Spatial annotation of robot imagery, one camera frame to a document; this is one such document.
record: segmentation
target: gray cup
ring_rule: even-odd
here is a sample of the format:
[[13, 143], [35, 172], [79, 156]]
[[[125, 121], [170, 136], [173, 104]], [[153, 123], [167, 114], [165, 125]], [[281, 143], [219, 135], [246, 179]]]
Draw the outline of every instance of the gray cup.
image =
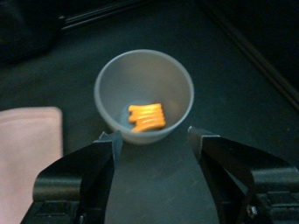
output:
[[[95, 85], [98, 111], [126, 141], [150, 144], [166, 137], [193, 108], [191, 76], [181, 62], [153, 50], [135, 50], [117, 56], [102, 69]], [[133, 132], [127, 120], [130, 105], [163, 104], [166, 127]]]

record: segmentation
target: black table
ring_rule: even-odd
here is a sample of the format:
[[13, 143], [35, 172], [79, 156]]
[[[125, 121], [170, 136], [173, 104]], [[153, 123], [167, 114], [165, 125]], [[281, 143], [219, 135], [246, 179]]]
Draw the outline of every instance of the black table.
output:
[[190, 125], [299, 165], [299, 116], [197, 1], [162, 1], [69, 31], [47, 54], [3, 66], [0, 109], [59, 107], [65, 153], [75, 151], [109, 130], [94, 102], [99, 71], [134, 49], [162, 51], [182, 62], [193, 77], [195, 102], [165, 140], [147, 146], [126, 143], [107, 223], [218, 223], [187, 142]]

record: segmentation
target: cup rim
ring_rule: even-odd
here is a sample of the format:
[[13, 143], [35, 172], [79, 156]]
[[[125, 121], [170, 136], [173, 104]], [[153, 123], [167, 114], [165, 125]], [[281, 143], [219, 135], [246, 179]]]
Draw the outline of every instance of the cup rim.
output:
[[[159, 55], [161, 57], [166, 58], [167, 60], [170, 60], [182, 70], [185, 78], [189, 82], [189, 86], [190, 86], [190, 94], [191, 94], [191, 99], [190, 99], [190, 104], [189, 104], [189, 108], [185, 111], [185, 114], [181, 118], [181, 120], [170, 127], [167, 127], [166, 129], [159, 129], [157, 131], [147, 131], [147, 132], [134, 132], [131, 131], [131, 129], [126, 128], [114, 118], [113, 116], [109, 114], [106, 107], [103, 105], [103, 102], [101, 100], [101, 96], [99, 96], [99, 83], [101, 83], [101, 79], [103, 77], [103, 74], [106, 72], [106, 70], [109, 69], [110, 65], [122, 57], [125, 57], [129, 54], [134, 54], [134, 53], [151, 53], [155, 55]], [[193, 108], [193, 103], [194, 103], [194, 85], [193, 85], [193, 78], [190, 76], [189, 71], [186, 70], [186, 68], [183, 67], [183, 64], [174, 58], [171, 57], [169, 54], [163, 53], [163, 52], [158, 52], [155, 50], [149, 50], [149, 49], [138, 49], [138, 50], [133, 50], [129, 52], [125, 52], [122, 54], [119, 54], [102, 68], [99, 75], [98, 75], [98, 79], [97, 79], [97, 83], [95, 83], [95, 88], [94, 88], [94, 97], [95, 97], [95, 102], [97, 102], [97, 107], [98, 107], [98, 112], [102, 114], [107, 124], [115, 129], [115, 130], [121, 130], [122, 133], [131, 135], [133, 137], [158, 137], [163, 134], [170, 133], [178, 126], [179, 124], [183, 122], [185, 118], [187, 117], [187, 115], [191, 112], [191, 108]]]

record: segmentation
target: food item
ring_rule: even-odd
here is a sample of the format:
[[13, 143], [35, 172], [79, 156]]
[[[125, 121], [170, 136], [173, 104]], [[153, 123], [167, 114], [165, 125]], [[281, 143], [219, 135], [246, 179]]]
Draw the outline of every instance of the food item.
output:
[[129, 121], [135, 123], [133, 131], [157, 130], [165, 127], [166, 120], [162, 103], [131, 105], [129, 111], [131, 112]]

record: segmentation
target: pink cloth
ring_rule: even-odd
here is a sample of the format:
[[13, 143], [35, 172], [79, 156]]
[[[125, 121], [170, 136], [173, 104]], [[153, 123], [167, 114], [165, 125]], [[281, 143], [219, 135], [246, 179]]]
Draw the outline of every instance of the pink cloth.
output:
[[17, 108], [0, 112], [0, 224], [19, 224], [34, 201], [34, 181], [62, 157], [62, 112]]

